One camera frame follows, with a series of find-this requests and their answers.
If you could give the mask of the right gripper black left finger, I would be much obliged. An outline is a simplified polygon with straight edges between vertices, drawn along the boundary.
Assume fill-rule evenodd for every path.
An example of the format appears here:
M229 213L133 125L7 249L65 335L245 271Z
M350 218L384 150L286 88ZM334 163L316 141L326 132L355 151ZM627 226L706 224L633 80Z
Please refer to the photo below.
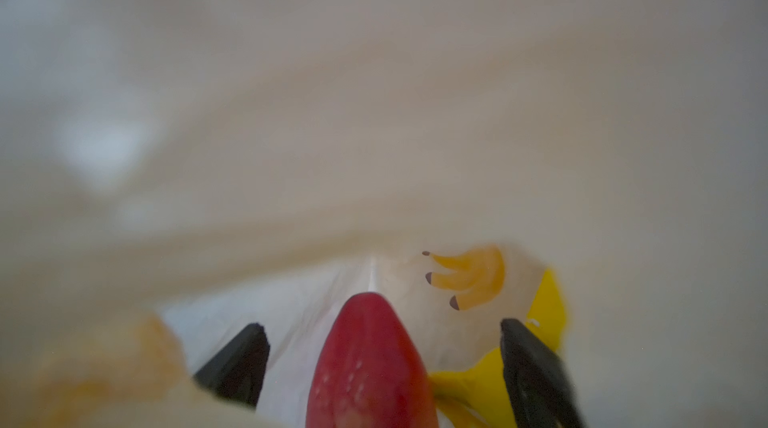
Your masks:
M193 379L220 399L256 407L269 354L264 327L250 323L204 364Z

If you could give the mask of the red fake strawberry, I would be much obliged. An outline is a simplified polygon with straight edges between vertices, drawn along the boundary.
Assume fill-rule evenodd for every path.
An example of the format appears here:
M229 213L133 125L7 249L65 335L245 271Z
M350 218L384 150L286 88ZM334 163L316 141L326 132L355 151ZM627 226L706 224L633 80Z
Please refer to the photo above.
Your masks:
M315 368L305 425L439 425L422 359L381 294L356 294L339 311Z

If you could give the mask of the yellow fake banana bunch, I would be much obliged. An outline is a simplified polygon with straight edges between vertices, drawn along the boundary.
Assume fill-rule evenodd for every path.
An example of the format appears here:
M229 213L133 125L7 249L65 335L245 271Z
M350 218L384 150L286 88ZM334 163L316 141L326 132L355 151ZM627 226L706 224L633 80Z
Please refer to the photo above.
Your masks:
M557 352L567 324L567 310L553 271L546 270L524 322L549 349ZM501 351L495 348L474 366L429 375L436 407L455 427L514 427L516 421L503 379Z

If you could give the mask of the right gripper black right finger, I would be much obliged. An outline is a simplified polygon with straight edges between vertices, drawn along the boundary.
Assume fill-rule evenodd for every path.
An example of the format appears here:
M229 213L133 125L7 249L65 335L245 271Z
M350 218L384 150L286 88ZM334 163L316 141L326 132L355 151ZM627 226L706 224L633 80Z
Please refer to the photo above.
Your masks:
M559 356L521 321L501 321L503 377L521 428L582 428L575 395Z

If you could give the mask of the beige plastic bag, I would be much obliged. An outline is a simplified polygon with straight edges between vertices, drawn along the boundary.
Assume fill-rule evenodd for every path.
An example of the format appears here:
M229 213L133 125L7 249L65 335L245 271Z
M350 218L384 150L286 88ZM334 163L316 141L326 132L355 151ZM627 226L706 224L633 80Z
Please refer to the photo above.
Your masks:
M455 370L547 265L589 426L766 425L767 0L1 0L5 427L299 425L351 294Z

